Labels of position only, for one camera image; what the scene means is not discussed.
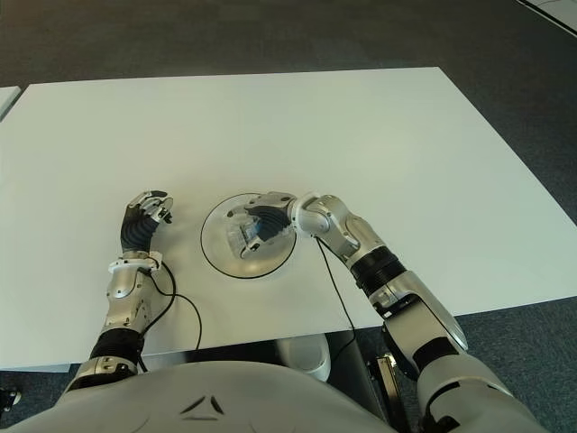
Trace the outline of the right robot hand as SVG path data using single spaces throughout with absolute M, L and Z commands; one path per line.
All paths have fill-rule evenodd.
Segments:
M 293 194 L 270 191 L 250 194 L 239 204 L 230 206 L 225 217 L 229 225 L 227 236 L 234 242 L 235 254 L 246 260 L 285 234 L 296 199 Z

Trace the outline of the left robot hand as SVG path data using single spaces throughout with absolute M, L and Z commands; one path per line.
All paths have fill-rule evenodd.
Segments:
M 173 198 L 162 190 L 144 191 L 126 206 L 120 229 L 124 253 L 149 252 L 152 238 L 162 224 L 172 223 Z

